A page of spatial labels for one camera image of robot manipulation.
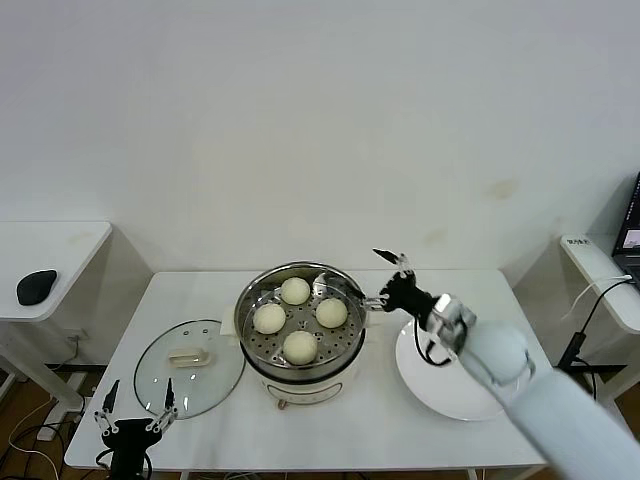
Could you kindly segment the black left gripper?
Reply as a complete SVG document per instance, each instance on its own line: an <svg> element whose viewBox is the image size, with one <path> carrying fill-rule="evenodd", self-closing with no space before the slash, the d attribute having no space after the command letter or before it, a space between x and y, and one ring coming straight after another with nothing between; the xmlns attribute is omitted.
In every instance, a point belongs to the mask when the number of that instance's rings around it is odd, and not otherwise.
<svg viewBox="0 0 640 480"><path fill-rule="evenodd" d="M162 439L177 419L172 379L167 381L164 410L152 419L126 419L115 422L113 411L120 380L116 380L104 397L102 406L94 412L94 420L102 433L105 455L111 454L107 467L109 479L150 479L153 467L147 450Z"/></svg>

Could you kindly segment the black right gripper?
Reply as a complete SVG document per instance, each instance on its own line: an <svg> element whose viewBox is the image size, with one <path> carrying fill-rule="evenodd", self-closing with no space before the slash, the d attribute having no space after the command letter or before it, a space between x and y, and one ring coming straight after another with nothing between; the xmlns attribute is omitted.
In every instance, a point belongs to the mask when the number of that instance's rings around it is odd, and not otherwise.
<svg viewBox="0 0 640 480"><path fill-rule="evenodd" d="M422 330L427 329L428 317L439 300L438 296L421 290L416 275L404 253L374 248L373 252L392 264L396 272L376 296L367 296L358 288L349 288L348 296L364 310L392 312L401 309L418 321Z"/></svg>

